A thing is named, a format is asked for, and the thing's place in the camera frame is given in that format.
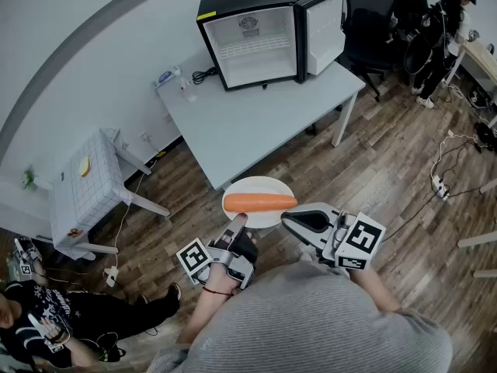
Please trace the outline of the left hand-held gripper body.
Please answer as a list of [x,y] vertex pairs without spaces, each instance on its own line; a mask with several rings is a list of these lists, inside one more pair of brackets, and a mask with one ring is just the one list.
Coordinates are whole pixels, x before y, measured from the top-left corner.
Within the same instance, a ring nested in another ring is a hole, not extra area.
[[199,238],[194,239],[178,251],[176,257],[194,285],[207,283],[212,263],[224,265],[228,276],[237,281],[241,289],[250,284],[255,270],[254,263],[230,251],[226,242],[221,241],[210,241],[205,246]]

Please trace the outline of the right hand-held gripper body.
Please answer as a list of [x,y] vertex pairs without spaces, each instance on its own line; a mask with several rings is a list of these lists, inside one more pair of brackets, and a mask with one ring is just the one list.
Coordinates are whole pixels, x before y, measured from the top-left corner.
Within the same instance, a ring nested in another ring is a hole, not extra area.
[[348,270],[367,269],[384,239],[386,228],[361,212],[351,214],[331,209],[318,210],[318,213],[323,217],[319,228],[328,232],[318,261]]

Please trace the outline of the orange carrot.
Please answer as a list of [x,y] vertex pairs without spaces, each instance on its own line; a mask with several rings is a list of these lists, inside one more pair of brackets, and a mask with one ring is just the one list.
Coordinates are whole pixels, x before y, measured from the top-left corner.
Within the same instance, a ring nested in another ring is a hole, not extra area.
[[272,193],[231,193],[224,198],[223,207],[231,212],[285,211],[297,206],[297,199]]

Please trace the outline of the white oval plate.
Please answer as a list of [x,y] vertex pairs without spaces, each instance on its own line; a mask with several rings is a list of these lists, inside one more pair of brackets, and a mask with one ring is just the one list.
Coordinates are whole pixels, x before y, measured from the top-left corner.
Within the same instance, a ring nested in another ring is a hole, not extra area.
[[[224,191],[221,202],[222,207],[225,197],[231,193],[271,193],[294,196],[293,191],[285,183],[268,176],[250,176],[231,184]],[[281,223],[280,216],[282,213],[283,210],[248,212],[246,227],[264,229],[278,226]]]

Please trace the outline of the black mini fridge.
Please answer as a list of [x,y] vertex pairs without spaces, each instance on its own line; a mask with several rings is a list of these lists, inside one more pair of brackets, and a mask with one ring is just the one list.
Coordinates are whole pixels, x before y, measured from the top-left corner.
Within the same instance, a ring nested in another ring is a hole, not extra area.
[[[344,50],[343,0],[200,0],[196,23],[227,91],[320,75]],[[223,59],[219,48],[284,35],[290,47]]]

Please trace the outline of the person's right forearm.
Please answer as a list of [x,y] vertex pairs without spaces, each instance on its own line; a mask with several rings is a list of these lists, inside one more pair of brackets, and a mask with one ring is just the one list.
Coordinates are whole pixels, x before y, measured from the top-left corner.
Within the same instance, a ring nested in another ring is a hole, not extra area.
[[350,279],[373,299],[380,311],[395,312],[401,308],[397,298],[385,287],[374,268],[348,270],[348,272]]

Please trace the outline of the person's left forearm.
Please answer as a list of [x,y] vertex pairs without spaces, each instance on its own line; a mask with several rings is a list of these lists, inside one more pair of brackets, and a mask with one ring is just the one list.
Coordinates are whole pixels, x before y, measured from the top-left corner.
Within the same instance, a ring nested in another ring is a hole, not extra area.
[[219,308],[228,301],[231,296],[232,295],[223,295],[203,288],[196,308],[188,323],[181,330],[176,342],[178,344],[192,344],[203,328],[211,321]]

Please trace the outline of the person's left hand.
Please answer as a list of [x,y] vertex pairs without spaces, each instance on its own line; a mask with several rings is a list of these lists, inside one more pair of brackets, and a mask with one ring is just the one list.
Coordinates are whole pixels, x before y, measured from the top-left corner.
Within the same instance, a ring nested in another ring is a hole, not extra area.
[[204,287],[209,291],[231,295],[237,287],[237,281],[228,275],[227,267],[224,264],[212,263]]

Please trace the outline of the person's grey striped sweater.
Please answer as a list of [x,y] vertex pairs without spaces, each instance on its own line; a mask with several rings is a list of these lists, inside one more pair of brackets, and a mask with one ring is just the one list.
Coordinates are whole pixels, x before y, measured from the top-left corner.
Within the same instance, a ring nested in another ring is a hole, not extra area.
[[408,309],[380,311],[349,276],[297,261],[238,286],[192,344],[147,373],[448,373],[449,334]]

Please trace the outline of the small white table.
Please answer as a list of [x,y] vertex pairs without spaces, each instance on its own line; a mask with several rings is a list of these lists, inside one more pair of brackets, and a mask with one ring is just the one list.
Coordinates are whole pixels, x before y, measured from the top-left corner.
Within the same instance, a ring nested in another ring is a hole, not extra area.
[[117,247],[91,244],[88,231],[111,212],[115,206],[123,202],[142,207],[164,217],[170,215],[168,208],[130,191],[124,186],[122,170],[118,159],[123,159],[143,176],[151,174],[151,169],[143,164],[136,156],[116,144],[119,133],[113,129],[98,130],[82,147],[82,157],[91,157],[91,170],[87,177],[77,177],[76,180],[76,217],[78,228],[83,235],[72,249],[81,257],[91,260],[91,253],[106,253],[116,255]]

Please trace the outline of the grey table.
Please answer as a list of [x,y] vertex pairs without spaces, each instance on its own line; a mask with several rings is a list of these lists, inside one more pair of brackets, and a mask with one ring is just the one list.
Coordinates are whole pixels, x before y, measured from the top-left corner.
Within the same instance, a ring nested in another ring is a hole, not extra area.
[[338,146],[364,82],[339,63],[303,84],[293,80],[227,91],[217,76],[193,87],[188,101],[179,81],[157,92],[210,185],[231,181],[307,127],[342,107],[332,145]]

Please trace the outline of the white side table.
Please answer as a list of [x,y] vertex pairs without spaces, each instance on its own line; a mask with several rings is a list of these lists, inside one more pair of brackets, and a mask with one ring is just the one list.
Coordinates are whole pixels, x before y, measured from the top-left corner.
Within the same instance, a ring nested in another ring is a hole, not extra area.
[[[492,181],[486,183],[479,189],[479,193],[486,193],[491,189],[497,187],[497,178]],[[490,232],[483,235],[478,235],[468,239],[462,239],[457,242],[457,247],[459,249],[470,247],[470,246],[478,246],[485,243],[497,242],[497,231]],[[474,278],[497,278],[497,269],[493,270],[475,270],[472,273]]]

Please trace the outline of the clear plastic water bottle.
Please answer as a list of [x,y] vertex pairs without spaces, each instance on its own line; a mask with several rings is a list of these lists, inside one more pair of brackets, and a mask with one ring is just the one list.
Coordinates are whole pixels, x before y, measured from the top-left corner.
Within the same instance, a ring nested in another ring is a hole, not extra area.
[[180,89],[188,102],[195,102],[197,100],[195,86],[188,78],[182,77],[180,79]]

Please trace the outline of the black floor device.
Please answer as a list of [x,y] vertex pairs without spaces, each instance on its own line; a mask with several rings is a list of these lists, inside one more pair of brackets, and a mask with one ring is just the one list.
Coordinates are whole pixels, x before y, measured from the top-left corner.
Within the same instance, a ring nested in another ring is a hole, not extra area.
[[484,123],[476,123],[474,129],[481,143],[497,153],[497,136],[492,129]]

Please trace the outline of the blue and white packet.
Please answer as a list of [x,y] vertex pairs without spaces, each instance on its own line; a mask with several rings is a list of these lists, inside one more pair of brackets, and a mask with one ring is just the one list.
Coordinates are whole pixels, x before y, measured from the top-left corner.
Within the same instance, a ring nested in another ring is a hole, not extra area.
[[178,66],[174,66],[170,71],[165,71],[163,74],[161,74],[155,79],[154,81],[155,88],[157,89],[161,87],[166,82],[169,82],[173,78],[180,76],[181,73],[182,73],[181,68]]

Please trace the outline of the black mesh office chair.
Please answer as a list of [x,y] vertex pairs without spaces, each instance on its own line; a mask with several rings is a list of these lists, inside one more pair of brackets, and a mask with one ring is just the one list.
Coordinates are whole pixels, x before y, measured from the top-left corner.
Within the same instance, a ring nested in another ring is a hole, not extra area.
[[351,72],[372,88],[376,101],[381,99],[381,94],[370,75],[377,74],[384,79],[395,62],[390,32],[393,11],[394,0],[346,0],[346,19],[342,26],[346,35],[344,53]]

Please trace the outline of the small green plant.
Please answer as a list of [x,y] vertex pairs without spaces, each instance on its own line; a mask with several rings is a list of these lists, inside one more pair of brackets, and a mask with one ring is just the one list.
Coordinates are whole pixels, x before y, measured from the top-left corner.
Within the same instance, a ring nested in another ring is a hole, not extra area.
[[21,180],[24,190],[26,189],[35,190],[37,188],[37,185],[35,184],[35,175],[32,166],[27,167],[23,171]]

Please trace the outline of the black jacket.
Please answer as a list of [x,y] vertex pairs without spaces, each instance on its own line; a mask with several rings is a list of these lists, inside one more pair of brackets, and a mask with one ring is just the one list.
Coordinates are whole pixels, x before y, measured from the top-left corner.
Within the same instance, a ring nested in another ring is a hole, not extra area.
[[428,10],[427,0],[394,0],[394,15],[403,30],[417,29]]

